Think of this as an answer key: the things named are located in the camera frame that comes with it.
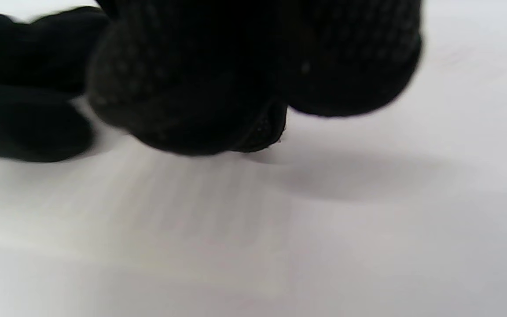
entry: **white surface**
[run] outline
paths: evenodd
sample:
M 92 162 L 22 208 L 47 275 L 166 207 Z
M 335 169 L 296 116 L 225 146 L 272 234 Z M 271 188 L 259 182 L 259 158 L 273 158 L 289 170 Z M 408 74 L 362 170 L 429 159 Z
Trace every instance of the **white surface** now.
M 0 247 L 0 317 L 506 316 L 507 2 L 427 12 L 428 52 L 395 105 L 292 114 L 282 144 L 239 161 L 272 169 L 266 186 L 292 199 L 281 295 Z M 41 182 L 0 165 L 6 193 Z
M 0 160 L 0 245 L 261 295 L 284 288 L 290 198 L 272 165 L 125 137 L 62 164 Z
M 19 20 L 32 20 L 76 6 L 96 6 L 94 0 L 0 0 L 0 13 Z

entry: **black textured material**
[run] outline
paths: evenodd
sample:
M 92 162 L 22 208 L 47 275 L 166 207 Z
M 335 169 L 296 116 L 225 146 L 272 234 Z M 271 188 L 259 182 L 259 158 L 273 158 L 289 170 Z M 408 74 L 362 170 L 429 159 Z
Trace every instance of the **black textured material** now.
M 91 67 L 91 105 L 185 155 L 270 146 L 284 129 L 276 105 L 368 114 L 399 96 L 421 55 L 420 0 L 99 2 L 116 22 Z
M 259 151 L 280 138 L 287 105 L 347 117 L 391 103 L 422 48 L 421 0 L 98 2 L 108 17 L 0 15 L 0 156 L 89 148 L 91 127 L 67 102 L 84 90 L 103 121 L 151 147 Z
M 83 93 L 88 60 L 108 24 L 95 7 L 31 24 L 0 15 L 0 157 L 56 162 L 91 147 L 90 123 L 69 100 Z
M 91 126 L 68 96 L 0 84 L 0 157 L 58 162 L 90 148 Z
M 242 143 L 273 94 L 240 37 L 231 1 L 141 0 L 97 50 L 88 100 L 105 122 L 182 155 Z
M 367 114 L 407 86 L 421 52 L 419 0 L 279 0 L 276 90 L 299 111 Z

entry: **black glove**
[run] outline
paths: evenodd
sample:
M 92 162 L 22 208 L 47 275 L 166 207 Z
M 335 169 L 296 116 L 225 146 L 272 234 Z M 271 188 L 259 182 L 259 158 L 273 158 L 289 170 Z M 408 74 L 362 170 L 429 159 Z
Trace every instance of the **black glove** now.
M 114 20 L 88 96 L 105 122 L 183 155 L 258 151 L 287 105 L 366 114 L 407 85 L 420 56 L 419 0 L 109 0 Z M 68 100 L 109 24 L 83 7 L 15 23 L 0 15 L 0 156 L 59 161 L 92 143 Z
M 83 93 L 88 59 L 108 25 L 94 7 L 32 24 L 0 15 L 0 157 L 55 162 L 90 148 L 90 123 L 69 100 Z
M 91 106 L 184 155 L 265 148 L 286 105 L 327 117 L 381 108 L 421 52 L 420 0 L 98 2 L 114 23 L 89 70 Z

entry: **white paper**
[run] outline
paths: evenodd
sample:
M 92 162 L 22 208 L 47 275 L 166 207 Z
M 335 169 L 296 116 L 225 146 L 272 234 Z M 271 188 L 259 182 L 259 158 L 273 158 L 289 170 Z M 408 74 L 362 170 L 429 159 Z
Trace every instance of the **white paper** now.
M 0 245 L 263 295 L 284 287 L 276 166 L 185 158 L 129 136 L 62 164 L 0 160 Z

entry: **white table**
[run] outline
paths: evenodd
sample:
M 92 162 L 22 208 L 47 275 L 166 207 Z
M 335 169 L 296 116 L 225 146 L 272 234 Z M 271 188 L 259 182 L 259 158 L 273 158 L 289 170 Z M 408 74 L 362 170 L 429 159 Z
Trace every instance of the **white table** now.
M 74 4 L 10 2 L 0 12 L 22 18 Z M 0 317 L 507 316 L 507 2 L 479 3 L 429 2 L 428 51 L 392 107 L 291 114 L 283 143 L 253 158 L 276 167 L 267 186 L 292 207 L 285 288 L 268 297 L 0 243 Z M 4 182 L 24 165 L 0 168 Z

